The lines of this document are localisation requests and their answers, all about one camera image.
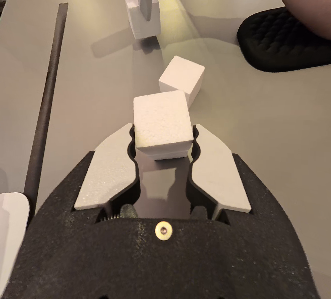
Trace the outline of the black wrist rest pad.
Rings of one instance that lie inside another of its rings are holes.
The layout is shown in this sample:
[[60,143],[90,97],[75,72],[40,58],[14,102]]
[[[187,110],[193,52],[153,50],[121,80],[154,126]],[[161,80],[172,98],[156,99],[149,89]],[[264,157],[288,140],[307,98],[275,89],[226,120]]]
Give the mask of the black wrist rest pad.
[[238,28],[237,40],[246,61],[269,73],[331,64],[331,41],[317,36],[286,7],[255,13]]

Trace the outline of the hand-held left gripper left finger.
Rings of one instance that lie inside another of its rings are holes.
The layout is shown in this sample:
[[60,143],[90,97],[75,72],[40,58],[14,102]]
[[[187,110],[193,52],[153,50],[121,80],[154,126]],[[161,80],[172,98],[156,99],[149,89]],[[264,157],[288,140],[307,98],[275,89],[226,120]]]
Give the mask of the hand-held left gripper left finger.
[[113,217],[123,205],[134,205],[141,193],[135,156],[134,125],[128,123],[94,150],[74,209],[102,207]]

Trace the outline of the wooden board document stand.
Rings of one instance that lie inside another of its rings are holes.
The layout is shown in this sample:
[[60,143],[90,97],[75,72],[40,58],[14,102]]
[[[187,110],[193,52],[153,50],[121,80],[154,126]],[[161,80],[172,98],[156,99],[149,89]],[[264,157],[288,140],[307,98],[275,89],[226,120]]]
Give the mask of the wooden board document stand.
[[0,296],[9,282],[21,247],[30,206],[19,192],[0,194]]

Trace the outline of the white foam cube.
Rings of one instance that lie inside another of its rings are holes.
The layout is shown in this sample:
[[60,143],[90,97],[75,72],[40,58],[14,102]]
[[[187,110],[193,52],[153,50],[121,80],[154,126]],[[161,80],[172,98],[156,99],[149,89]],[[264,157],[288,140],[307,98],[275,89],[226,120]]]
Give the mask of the white foam cube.
[[183,91],[190,108],[200,91],[204,72],[203,65],[174,56],[159,79],[160,92]]
[[176,159],[183,158],[188,155],[189,149],[179,150],[176,148],[166,148],[166,147],[149,147],[149,148],[139,148],[140,152],[147,155],[152,160],[166,160],[166,159]]
[[161,33],[159,1],[152,1],[151,20],[146,21],[138,0],[125,0],[130,27],[136,40],[157,36]]
[[185,93],[180,90],[133,99],[135,144],[138,149],[188,150],[193,131]]

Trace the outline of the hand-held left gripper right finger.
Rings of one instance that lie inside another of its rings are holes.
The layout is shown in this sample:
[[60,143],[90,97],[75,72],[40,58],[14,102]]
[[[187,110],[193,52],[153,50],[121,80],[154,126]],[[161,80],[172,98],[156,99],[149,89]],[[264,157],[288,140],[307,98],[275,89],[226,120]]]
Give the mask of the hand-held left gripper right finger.
[[193,126],[192,162],[186,184],[191,211],[203,206],[207,218],[222,210],[251,211],[234,156],[227,145],[200,124]]

